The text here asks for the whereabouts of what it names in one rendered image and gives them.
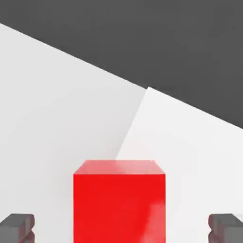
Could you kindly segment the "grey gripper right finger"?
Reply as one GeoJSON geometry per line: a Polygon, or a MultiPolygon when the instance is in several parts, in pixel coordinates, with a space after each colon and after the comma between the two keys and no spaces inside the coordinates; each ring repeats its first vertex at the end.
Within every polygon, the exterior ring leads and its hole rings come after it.
{"type": "Polygon", "coordinates": [[[243,222],[233,214],[210,214],[208,243],[243,243],[243,222]]]}

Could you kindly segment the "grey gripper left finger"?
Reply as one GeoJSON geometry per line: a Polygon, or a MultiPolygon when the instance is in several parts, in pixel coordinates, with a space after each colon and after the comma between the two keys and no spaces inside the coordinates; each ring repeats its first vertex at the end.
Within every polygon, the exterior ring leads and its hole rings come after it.
{"type": "Polygon", "coordinates": [[[0,223],[0,243],[35,243],[33,214],[10,214],[0,223]]]}

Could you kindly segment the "small red cube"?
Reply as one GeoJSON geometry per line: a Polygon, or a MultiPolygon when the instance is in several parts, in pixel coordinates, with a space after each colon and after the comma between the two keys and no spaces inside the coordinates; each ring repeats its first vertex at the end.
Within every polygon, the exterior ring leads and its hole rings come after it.
{"type": "Polygon", "coordinates": [[[152,160],[87,160],[73,219],[73,243],[166,243],[166,175],[152,160]]]}

